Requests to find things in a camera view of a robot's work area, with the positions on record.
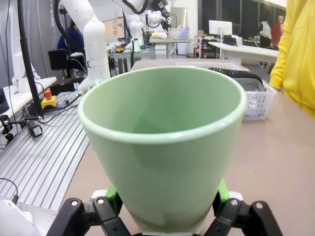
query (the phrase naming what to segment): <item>computer monitor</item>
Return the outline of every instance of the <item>computer monitor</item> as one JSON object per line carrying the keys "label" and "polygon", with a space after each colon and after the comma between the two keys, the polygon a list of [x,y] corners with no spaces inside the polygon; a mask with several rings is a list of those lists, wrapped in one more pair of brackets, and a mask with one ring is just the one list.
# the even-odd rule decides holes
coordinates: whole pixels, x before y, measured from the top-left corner
{"label": "computer monitor", "polygon": [[124,38],[125,37],[125,25],[123,17],[104,21],[106,26],[106,37],[107,38]]}
{"label": "computer monitor", "polygon": [[232,22],[209,21],[209,34],[232,35]]}

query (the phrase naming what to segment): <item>seated person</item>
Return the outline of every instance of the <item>seated person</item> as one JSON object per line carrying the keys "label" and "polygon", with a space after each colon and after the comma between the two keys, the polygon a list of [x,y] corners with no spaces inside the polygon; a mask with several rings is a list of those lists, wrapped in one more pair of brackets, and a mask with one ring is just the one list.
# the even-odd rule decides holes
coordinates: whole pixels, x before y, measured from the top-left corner
{"label": "seated person", "polygon": [[[70,45],[71,54],[76,53],[76,52],[84,53],[83,35],[79,31],[79,28],[76,26],[76,24],[73,20],[71,20],[71,24],[67,29],[67,34],[68,34],[69,38],[75,43],[75,46],[79,47],[79,50],[80,50],[80,51],[78,51],[77,49],[72,48]],[[65,40],[63,35],[61,35],[59,38],[57,49],[66,49],[66,50],[68,49],[66,40]]]}

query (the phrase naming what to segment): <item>person in yellow jacket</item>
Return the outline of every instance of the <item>person in yellow jacket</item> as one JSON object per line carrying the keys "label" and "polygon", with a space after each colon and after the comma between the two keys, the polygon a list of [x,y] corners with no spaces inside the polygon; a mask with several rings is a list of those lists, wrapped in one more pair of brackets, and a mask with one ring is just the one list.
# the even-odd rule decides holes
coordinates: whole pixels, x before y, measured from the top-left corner
{"label": "person in yellow jacket", "polygon": [[287,0],[270,84],[315,118],[315,0]]}

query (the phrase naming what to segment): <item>table leg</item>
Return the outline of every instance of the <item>table leg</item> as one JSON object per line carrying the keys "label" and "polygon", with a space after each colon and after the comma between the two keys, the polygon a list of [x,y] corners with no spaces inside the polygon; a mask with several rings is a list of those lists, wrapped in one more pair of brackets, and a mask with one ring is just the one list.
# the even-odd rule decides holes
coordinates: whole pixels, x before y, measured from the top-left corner
{"label": "table leg", "polygon": [[169,59],[169,46],[166,44],[166,59]]}

